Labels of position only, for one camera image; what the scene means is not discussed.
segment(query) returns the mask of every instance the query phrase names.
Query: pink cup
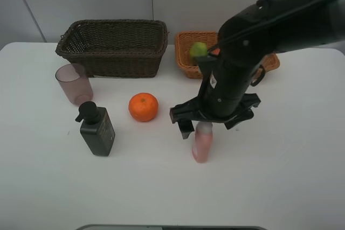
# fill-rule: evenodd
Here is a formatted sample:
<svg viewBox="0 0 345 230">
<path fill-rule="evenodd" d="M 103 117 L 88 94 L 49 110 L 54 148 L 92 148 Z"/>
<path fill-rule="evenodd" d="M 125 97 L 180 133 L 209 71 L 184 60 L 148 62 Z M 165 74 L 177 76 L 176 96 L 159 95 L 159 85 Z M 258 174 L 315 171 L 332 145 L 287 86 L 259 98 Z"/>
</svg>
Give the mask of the pink cup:
<svg viewBox="0 0 345 230">
<path fill-rule="evenodd" d="M 82 65 L 65 65 L 56 71 L 55 77 L 72 104 L 79 106 L 92 100 L 93 91 Z"/>
</svg>

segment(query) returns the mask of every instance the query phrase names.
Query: pump nozzle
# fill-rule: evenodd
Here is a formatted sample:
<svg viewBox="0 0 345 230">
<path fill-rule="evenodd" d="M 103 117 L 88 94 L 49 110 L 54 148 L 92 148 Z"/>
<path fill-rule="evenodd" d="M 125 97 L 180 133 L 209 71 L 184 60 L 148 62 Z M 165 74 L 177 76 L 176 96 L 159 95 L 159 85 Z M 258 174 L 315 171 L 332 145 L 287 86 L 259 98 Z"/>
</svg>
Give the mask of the pump nozzle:
<svg viewBox="0 0 345 230">
<path fill-rule="evenodd" d="M 87 124 L 96 124 L 101 120 L 100 113 L 94 102 L 84 102 L 79 106 L 79 115 L 75 121 L 81 122 L 83 119 Z"/>
</svg>

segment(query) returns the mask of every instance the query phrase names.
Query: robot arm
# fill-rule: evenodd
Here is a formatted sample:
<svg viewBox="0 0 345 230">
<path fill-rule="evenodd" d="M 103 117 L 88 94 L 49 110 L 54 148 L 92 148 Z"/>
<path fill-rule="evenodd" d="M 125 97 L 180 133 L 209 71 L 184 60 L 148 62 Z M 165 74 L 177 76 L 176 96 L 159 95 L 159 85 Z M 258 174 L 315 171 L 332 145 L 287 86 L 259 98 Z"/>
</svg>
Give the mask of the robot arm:
<svg viewBox="0 0 345 230">
<path fill-rule="evenodd" d="M 170 109 L 183 139 L 191 121 L 224 123 L 227 129 L 254 117 L 260 104 L 245 94 L 265 55 L 345 39 L 345 0 L 259 0 L 229 19 L 218 43 L 199 57 L 203 81 L 198 95 Z M 218 57 L 211 51 L 220 48 Z"/>
</svg>

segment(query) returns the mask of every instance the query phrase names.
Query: wicker basket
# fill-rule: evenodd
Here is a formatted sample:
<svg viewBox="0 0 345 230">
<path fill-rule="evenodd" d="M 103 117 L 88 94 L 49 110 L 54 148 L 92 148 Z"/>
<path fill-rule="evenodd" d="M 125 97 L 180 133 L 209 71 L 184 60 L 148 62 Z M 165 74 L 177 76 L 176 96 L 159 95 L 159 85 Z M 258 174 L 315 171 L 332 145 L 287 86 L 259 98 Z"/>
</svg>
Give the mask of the wicker basket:
<svg viewBox="0 0 345 230">
<path fill-rule="evenodd" d="M 207 47 L 210 48 L 217 43 L 217 32 L 180 32 L 175 36 L 175 56 L 177 65 L 183 70 L 188 78 L 201 79 L 203 76 L 199 72 L 197 66 L 190 65 L 189 50 L 193 43 L 198 41 L 206 43 Z M 265 71 L 271 71 L 277 69 L 280 66 L 279 59 L 276 54 L 270 54 L 266 56 L 263 62 Z M 254 79 L 256 79 L 260 74 L 259 69 Z"/>
<path fill-rule="evenodd" d="M 61 37 L 56 54 L 82 64 L 88 77 L 152 78 L 167 44 L 160 21 L 80 20 Z"/>
</svg>

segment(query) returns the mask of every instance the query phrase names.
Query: orange basket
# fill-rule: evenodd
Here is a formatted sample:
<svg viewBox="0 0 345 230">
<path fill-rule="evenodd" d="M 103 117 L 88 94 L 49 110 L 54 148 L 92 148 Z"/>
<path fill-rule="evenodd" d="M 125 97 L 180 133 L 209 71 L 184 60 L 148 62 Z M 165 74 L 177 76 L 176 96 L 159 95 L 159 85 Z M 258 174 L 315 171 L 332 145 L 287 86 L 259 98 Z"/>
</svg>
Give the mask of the orange basket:
<svg viewBox="0 0 345 230">
<path fill-rule="evenodd" d="M 179 32 L 175 36 L 175 56 L 177 65 L 183 70 L 187 78 L 201 79 L 202 74 L 199 72 L 198 66 L 191 66 L 189 58 L 189 50 L 193 43 L 201 42 L 206 43 L 207 47 L 210 48 L 217 43 L 218 33 L 217 32 Z M 264 59 L 263 66 L 265 71 L 271 71 L 277 69 L 280 66 L 279 59 L 275 53 L 267 55 Z M 254 79 L 258 78 L 261 74 L 261 68 L 258 69 Z"/>
</svg>

